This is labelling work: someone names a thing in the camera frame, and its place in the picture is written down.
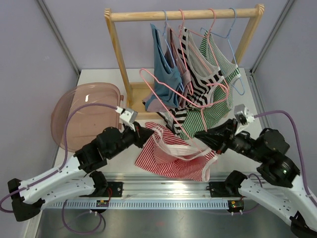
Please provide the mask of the blue tank top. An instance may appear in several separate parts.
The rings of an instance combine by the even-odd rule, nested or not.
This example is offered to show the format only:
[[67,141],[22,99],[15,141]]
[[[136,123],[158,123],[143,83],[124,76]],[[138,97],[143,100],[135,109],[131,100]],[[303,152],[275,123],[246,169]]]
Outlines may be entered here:
[[[159,62],[159,50],[158,50],[158,44],[160,43],[159,31],[154,24],[151,24],[151,29],[152,29],[153,44],[154,44],[154,76],[160,82],[167,84],[168,86],[170,86],[171,88],[177,91],[176,88],[181,82],[180,75],[178,75],[178,78],[179,78],[178,82],[176,82],[175,76],[173,77],[173,79],[166,80],[167,76],[164,76],[164,73],[160,67],[161,63]],[[177,108],[179,106],[178,95],[176,95],[174,92],[172,92],[168,88],[154,82],[154,90],[166,106],[169,106],[172,108]]]

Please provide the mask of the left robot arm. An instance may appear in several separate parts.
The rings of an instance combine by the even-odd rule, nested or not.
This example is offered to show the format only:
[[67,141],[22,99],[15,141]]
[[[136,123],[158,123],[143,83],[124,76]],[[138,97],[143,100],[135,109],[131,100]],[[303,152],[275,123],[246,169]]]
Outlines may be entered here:
[[48,206],[74,197],[104,196],[108,182],[99,169],[131,145],[142,148],[153,134],[153,130],[137,122],[134,126],[126,126],[123,132],[106,128],[76,151],[61,169],[55,167],[28,180],[11,179],[7,184],[16,221],[27,221]]

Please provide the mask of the pink hanger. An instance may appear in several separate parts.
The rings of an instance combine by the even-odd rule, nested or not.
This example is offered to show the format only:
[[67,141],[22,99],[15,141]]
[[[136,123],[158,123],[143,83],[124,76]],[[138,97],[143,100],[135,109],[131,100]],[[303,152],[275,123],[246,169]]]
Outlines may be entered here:
[[[181,16],[182,16],[182,23],[181,25],[179,25],[179,36],[178,36],[178,39],[179,39],[179,43],[180,43],[180,49],[181,49],[181,52],[182,52],[182,56],[183,56],[183,59],[184,59],[184,65],[186,67],[186,71],[189,72],[189,69],[187,67],[187,63],[185,61],[185,55],[184,55],[184,51],[183,51],[183,48],[182,48],[182,36],[183,36],[183,33],[182,33],[182,30],[183,30],[183,27],[184,27],[184,23],[185,23],[185,17],[184,17],[184,13],[183,13],[183,10],[179,9],[180,13],[181,13]],[[190,82],[188,83],[187,85],[187,88],[188,88],[188,93],[190,95],[193,95],[193,87],[192,87],[192,82],[190,80]]]
[[[216,21],[216,16],[212,18],[208,29],[207,38],[209,38]],[[194,36],[204,38],[204,34],[196,33],[186,27],[183,27],[184,55],[187,67],[191,74],[193,96],[211,95],[219,86],[208,86],[210,83],[222,83],[225,79],[218,65],[211,64],[200,52],[195,44]]]
[[229,89],[228,87],[226,87],[225,85],[221,84],[221,83],[210,83],[208,84],[208,86],[219,86],[222,88],[222,90],[226,93],[225,98],[218,100],[216,102],[212,102],[210,104],[207,105],[198,105],[195,104],[194,102],[190,101],[189,99],[187,99],[186,97],[184,97],[182,94],[178,93],[176,90],[174,90],[173,88],[171,88],[170,86],[168,86],[167,84],[160,82],[151,72],[149,72],[147,69],[145,68],[141,68],[139,70],[139,75],[140,77],[143,79],[143,81],[145,82],[145,84],[148,86],[148,88],[150,89],[150,91],[155,95],[155,97],[159,100],[159,102],[163,105],[163,107],[167,110],[167,112],[171,115],[171,117],[174,119],[174,121],[177,123],[178,126],[180,126],[181,130],[183,131],[183,133],[190,139],[190,141],[199,149],[201,150],[201,148],[197,145],[197,143],[194,141],[194,139],[187,133],[187,131],[183,128],[183,126],[178,122],[178,120],[176,119],[176,117],[168,110],[168,108],[166,107],[166,105],[163,103],[163,101],[161,100],[161,98],[156,94],[155,90],[149,85],[149,83],[147,82],[147,80],[144,78],[142,72],[145,71],[147,74],[149,74],[156,83],[163,85],[164,87],[168,88],[169,90],[171,90],[172,92],[174,92],[176,95],[180,96],[181,98],[183,98],[185,101],[187,101],[189,104],[193,105],[196,108],[200,108],[201,109],[201,117],[202,117],[202,122],[203,122],[203,126],[204,126],[204,130],[205,132],[207,132],[207,124],[205,121],[205,117],[204,117],[204,108],[207,107],[211,107],[215,104],[221,103],[221,102],[225,102],[228,99],[229,96]]

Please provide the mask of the black white striped tank top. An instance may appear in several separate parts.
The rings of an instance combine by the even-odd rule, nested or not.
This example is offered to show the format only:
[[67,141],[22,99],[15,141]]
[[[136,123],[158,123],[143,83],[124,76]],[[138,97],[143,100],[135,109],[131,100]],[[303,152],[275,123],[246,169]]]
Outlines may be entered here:
[[229,80],[225,79],[220,69],[220,59],[210,63],[192,39],[191,32],[187,28],[181,31],[181,44],[176,56],[176,65],[185,85],[191,85],[193,94],[185,88],[184,97],[193,102],[190,104],[183,98],[180,99],[180,107],[166,111],[162,106],[158,108],[158,114],[166,122],[166,126],[180,138],[187,140],[194,137],[198,131],[214,127],[227,113],[226,91]]

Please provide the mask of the mauve ribbed tank top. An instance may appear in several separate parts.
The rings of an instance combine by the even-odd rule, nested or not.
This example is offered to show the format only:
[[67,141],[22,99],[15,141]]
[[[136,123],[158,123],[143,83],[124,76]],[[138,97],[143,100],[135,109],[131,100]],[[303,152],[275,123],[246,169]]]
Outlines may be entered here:
[[160,31],[151,24],[154,49],[154,93],[144,100],[147,112],[165,112],[168,109],[181,109],[189,91],[191,76],[177,52],[171,29],[165,37],[166,51],[160,42]]

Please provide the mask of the red white striped tank top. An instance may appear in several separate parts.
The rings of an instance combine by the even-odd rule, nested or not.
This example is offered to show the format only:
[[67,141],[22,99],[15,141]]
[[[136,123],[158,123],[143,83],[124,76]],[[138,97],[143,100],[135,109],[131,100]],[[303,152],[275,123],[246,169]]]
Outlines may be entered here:
[[154,131],[135,161],[135,166],[153,174],[207,182],[217,155],[207,146],[194,146],[173,134],[165,126],[145,123]]

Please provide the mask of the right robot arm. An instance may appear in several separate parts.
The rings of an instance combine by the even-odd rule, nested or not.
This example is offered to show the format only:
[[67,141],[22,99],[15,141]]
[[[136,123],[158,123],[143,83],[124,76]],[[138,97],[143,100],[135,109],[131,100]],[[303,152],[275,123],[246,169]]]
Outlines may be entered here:
[[265,128],[257,139],[253,139],[244,130],[248,125],[246,119],[229,119],[215,128],[196,132],[195,137],[219,155],[230,149],[258,162],[257,172],[266,182],[280,189],[287,199],[276,197],[237,170],[224,182],[229,196],[240,194],[257,202],[288,224],[298,238],[315,238],[317,208],[304,194],[300,169],[285,155],[289,144],[278,130],[270,128]]

